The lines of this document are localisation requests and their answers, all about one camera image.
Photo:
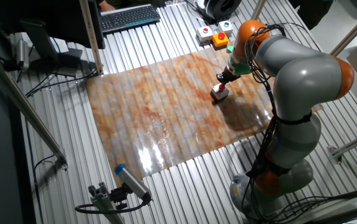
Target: orange stained mat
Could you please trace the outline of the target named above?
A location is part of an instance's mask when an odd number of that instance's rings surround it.
[[[112,170],[125,163],[143,178],[262,132],[271,105],[252,75],[227,84],[229,96],[213,103],[209,93],[228,58],[209,48],[87,81]]]

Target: computer monitor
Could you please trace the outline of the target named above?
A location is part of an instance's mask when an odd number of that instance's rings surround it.
[[[88,0],[88,6],[98,48],[104,49],[97,3]],[[79,0],[0,0],[0,28],[7,34],[27,32],[41,57],[29,67],[37,72],[75,76],[79,67],[82,51],[60,53],[49,37],[91,47]]]

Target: aluminum profile table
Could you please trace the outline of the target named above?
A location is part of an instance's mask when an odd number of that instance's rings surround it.
[[[235,11],[233,23],[235,39],[241,23],[250,19],[256,1],[243,1]],[[179,3],[158,9],[161,22],[138,27],[105,38],[106,49],[100,50],[105,73],[116,73],[195,52],[196,28],[204,26],[195,12]],[[302,24],[287,1],[267,1],[259,19],[265,23],[295,22]],[[308,34],[288,27],[289,38],[317,49]],[[84,50],[82,59],[93,61],[92,51],[81,45],[69,47]],[[24,93],[34,88],[45,75],[24,75],[19,84]],[[70,79],[51,75],[47,82]],[[90,203],[87,187],[104,181],[115,188],[111,168],[103,150],[92,110],[83,83],[70,82],[37,92],[29,99],[31,105],[65,149],[69,168],[55,169],[55,159],[41,164],[36,172],[39,180],[40,202],[33,198],[37,222],[40,223],[39,204],[44,223],[108,223],[102,215],[76,213],[76,205]],[[352,94],[323,104],[317,113],[322,122],[322,136],[317,148],[307,157],[314,170],[314,181],[304,189],[287,194],[280,200],[292,202],[311,195],[337,195],[357,189],[357,148],[348,152],[341,165],[336,164],[326,147],[343,146],[357,137],[357,100]],[[28,137],[34,162],[52,155],[41,138],[22,123],[28,163],[31,164]],[[244,216],[231,203],[228,187],[233,175],[250,169],[259,150],[262,136],[243,139],[226,147],[196,157],[143,179],[153,193],[154,202],[139,211],[123,214],[126,223],[243,223]],[[129,196],[128,206],[139,205]]]

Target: control box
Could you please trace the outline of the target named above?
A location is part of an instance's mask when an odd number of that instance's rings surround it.
[[[200,46],[210,44],[212,37],[213,32],[209,26],[200,27],[196,31],[196,38]]]
[[[234,31],[234,28],[232,27],[231,22],[229,21],[222,21],[218,23],[218,32],[224,32],[228,37],[231,36],[232,31]]]
[[[229,90],[223,84],[213,86],[210,92],[211,97],[216,103],[225,100],[228,97],[228,94]]]

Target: person's hand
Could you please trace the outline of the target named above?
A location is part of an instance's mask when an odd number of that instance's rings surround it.
[[[107,11],[115,10],[115,8],[113,6],[111,6],[111,5],[109,5],[109,3],[106,2],[106,0],[101,2],[99,4],[99,7],[101,8],[101,12],[107,12]]]

